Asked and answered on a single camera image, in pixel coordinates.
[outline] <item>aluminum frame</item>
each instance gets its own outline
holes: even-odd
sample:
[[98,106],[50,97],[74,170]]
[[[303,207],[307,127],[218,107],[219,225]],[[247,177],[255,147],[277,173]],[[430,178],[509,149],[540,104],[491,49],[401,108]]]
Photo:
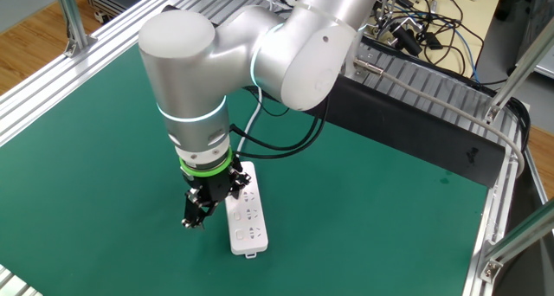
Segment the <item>aluminum frame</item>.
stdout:
[[[61,55],[47,66],[31,75],[28,79],[0,96],[0,146],[13,139],[19,132],[63,100],[90,79],[102,68],[107,66],[119,55],[127,51],[137,42],[140,27],[150,17],[159,13],[167,5],[175,5],[182,9],[200,12],[214,23],[222,23],[241,6],[258,4],[269,8],[272,0],[142,0],[129,10],[114,18],[111,22],[92,33],[98,41],[73,58]],[[274,10],[286,8],[280,3],[273,3]],[[361,45],[359,58],[375,63],[387,72],[396,73],[401,79],[426,93],[443,99],[473,116],[482,115],[485,104],[490,97],[465,87],[457,80],[448,78],[436,71],[418,66],[411,62],[388,56]],[[415,98],[405,93],[401,88],[388,85],[385,80],[376,83],[377,79],[369,73],[359,73],[357,80],[374,86],[390,96],[412,106],[423,109],[435,116],[441,117],[462,128],[480,136],[499,142],[496,136],[486,133],[482,128],[464,119],[456,118],[452,113],[433,106],[427,100]],[[495,126],[508,137],[521,145],[519,125],[510,112],[501,111]],[[530,167],[534,168],[532,159]],[[482,220],[477,234],[473,256],[470,260],[463,296],[491,295],[493,287],[479,278],[477,269],[482,267],[483,255],[481,248],[485,241],[498,241],[504,236],[508,212],[512,201],[513,187],[517,171],[517,161],[513,158],[511,149],[506,148],[505,161],[502,165],[497,184],[487,192]]]

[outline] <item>power outlet socket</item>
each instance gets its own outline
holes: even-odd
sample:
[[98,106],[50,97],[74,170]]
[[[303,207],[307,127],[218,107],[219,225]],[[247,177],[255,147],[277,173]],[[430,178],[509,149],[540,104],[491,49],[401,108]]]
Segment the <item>power outlet socket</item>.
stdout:
[[266,222],[261,208],[260,191],[252,162],[241,162],[244,171],[252,179],[241,190],[238,200],[232,196],[225,199],[231,252],[255,258],[259,252],[267,249],[268,239]]

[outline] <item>wooden floor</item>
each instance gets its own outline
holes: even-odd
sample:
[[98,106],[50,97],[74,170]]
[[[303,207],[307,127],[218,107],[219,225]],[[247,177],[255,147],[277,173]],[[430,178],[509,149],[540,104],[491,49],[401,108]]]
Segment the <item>wooden floor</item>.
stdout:
[[[87,0],[76,0],[87,34],[100,27]],[[60,5],[53,3],[0,35],[0,94],[14,87],[55,57],[68,37]]]
[[[77,0],[85,31],[100,24],[87,0]],[[34,14],[0,35],[0,94],[60,55],[68,39],[57,3]],[[554,135],[533,127],[529,143],[549,198],[554,197]]]

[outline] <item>black connector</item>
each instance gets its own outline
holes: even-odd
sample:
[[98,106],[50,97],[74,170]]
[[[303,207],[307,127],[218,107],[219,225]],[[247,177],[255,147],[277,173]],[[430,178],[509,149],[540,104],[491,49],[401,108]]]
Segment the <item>black connector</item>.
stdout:
[[432,50],[440,50],[444,48],[433,32],[425,32],[424,40],[427,43],[427,46]]

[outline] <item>metal rod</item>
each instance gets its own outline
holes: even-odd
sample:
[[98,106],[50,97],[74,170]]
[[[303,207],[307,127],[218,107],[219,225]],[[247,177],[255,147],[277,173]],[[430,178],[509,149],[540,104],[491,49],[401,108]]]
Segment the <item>metal rod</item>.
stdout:
[[384,8],[387,7],[387,0],[383,0],[381,2],[381,10],[379,10],[379,21],[383,20],[384,18]]
[[552,18],[535,42],[527,49],[519,60],[518,67],[510,75],[504,87],[494,96],[485,115],[487,123],[494,122],[500,110],[521,87],[529,74],[535,70],[535,67],[543,60],[552,47],[554,47],[554,18]]
[[553,228],[554,200],[551,200],[521,222],[502,240],[491,246],[486,252],[485,260],[497,261],[503,265],[551,232]]
[[77,2],[75,0],[58,0],[58,2],[68,27],[69,41],[64,54],[71,57],[88,47],[93,42],[93,39],[85,34]]
[[396,0],[392,0],[392,5],[390,6],[389,14],[392,17],[392,13],[395,10]]
[[8,273],[5,278],[3,278],[2,281],[0,281],[0,290],[2,287],[4,287],[8,282],[10,282],[11,278],[13,278],[15,275],[13,273]]

